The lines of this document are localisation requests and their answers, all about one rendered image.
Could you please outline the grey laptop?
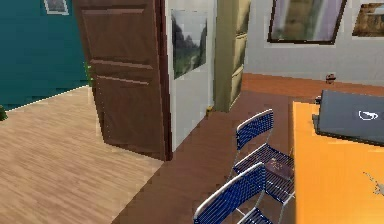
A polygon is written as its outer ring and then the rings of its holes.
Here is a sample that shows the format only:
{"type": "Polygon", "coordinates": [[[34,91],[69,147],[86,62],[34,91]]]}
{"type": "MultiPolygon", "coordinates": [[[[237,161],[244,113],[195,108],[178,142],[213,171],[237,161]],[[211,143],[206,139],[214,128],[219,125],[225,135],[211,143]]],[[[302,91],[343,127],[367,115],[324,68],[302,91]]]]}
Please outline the grey laptop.
{"type": "Polygon", "coordinates": [[[384,146],[384,96],[323,90],[315,133],[384,146]]]}

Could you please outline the brown wooden room door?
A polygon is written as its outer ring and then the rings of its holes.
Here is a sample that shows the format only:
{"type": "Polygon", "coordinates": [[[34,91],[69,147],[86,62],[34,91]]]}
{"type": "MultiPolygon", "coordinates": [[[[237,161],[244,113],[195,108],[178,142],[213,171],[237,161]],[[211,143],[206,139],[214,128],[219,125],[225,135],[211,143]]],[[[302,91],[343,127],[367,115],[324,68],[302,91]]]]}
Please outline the brown wooden room door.
{"type": "Polygon", "coordinates": [[[165,0],[73,0],[105,143],[172,159],[165,0]]]}

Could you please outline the dark landscape wall picture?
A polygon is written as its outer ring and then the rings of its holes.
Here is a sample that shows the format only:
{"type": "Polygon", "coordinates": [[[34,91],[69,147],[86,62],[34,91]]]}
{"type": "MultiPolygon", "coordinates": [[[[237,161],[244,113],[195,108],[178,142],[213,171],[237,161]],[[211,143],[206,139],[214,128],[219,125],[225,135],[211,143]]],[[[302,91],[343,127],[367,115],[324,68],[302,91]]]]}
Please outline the dark landscape wall picture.
{"type": "Polygon", "coordinates": [[[174,78],[206,63],[207,13],[171,10],[174,78]]]}

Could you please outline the dark purple book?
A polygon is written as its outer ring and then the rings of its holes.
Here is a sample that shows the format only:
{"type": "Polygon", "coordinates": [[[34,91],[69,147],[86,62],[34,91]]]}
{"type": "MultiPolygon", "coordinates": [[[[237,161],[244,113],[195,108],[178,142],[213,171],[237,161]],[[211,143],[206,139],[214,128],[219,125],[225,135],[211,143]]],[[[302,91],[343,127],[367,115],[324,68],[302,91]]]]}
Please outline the dark purple book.
{"type": "Polygon", "coordinates": [[[271,158],[265,166],[268,171],[285,180],[292,180],[294,177],[293,159],[278,160],[277,158],[271,158]]]}

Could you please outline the small white framed picture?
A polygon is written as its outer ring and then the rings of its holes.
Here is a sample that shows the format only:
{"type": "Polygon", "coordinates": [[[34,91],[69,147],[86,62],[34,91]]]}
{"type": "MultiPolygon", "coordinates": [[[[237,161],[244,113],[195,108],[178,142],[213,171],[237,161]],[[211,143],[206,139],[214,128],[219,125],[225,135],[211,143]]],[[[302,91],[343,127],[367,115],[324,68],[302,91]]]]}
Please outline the small white framed picture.
{"type": "Polygon", "coordinates": [[[68,15],[69,10],[66,0],[43,0],[48,15],[68,15]]]}

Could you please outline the brown landscape wall picture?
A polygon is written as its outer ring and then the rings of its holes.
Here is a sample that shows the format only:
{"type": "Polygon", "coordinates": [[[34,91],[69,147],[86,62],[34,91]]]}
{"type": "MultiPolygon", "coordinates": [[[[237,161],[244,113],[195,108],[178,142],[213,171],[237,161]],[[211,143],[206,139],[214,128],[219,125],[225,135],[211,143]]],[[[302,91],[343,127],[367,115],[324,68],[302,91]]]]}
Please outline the brown landscape wall picture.
{"type": "Polygon", "coordinates": [[[384,3],[362,4],[352,35],[356,37],[384,37],[384,3]]]}

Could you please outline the blue mesh folding chair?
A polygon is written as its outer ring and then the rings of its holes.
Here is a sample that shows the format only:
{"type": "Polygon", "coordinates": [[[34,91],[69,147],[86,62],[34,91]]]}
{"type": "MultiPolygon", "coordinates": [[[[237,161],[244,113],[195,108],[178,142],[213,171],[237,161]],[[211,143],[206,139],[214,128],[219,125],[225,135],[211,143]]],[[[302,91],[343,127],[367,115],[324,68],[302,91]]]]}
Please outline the blue mesh folding chair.
{"type": "Polygon", "coordinates": [[[258,208],[266,193],[266,168],[262,162],[254,164],[232,178],[211,194],[196,209],[194,224],[222,224],[234,211],[242,218],[237,224],[273,224],[258,208]],[[239,207],[258,195],[255,206],[243,213],[239,207]]]}
{"type": "MultiPolygon", "coordinates": [[[[233,176],[245,171],[251,165],[262,162],[264,165],[271,159],[278,160],[293,159],[289,155],[273,148],[269,143],[269,137],[272,133],[274,125],[274,112],[267,109],[263,112],[253,115],[236,128],[236,150],[237,154],[232,165],[227,180],[233,176]],[[254,138],[267,132],[268,136],[264,143],[253,149],[244,158],[239,159],[240,151],[254,138]]],[[[266,169],[266,192],[279,201],[280,203],[288,203],[294,197],[294,177],[292,180],[285,180],[266,169]]]]}

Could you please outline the orange table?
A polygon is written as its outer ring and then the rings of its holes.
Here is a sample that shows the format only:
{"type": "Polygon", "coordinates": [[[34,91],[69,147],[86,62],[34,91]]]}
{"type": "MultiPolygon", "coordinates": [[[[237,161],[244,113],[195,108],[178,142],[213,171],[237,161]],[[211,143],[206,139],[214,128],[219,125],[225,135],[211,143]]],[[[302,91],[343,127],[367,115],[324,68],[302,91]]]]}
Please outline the orange table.
{"type": "Polygon", "coordinates": [[[315,104],[293,104],[296,224],[384,224],[384,147],[315,133],[315,104]]]}

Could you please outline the dark framed wall picture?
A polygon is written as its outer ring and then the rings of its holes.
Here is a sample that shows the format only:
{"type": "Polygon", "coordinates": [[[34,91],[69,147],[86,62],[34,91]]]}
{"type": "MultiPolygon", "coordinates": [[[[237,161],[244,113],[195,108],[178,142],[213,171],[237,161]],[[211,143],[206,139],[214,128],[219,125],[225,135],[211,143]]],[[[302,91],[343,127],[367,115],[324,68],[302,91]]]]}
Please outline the dark framed wall picture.
{"type": "Polygon", "coordinates": [[[273,0],[269,43],[333,45],[347,0],[273,0]]]}

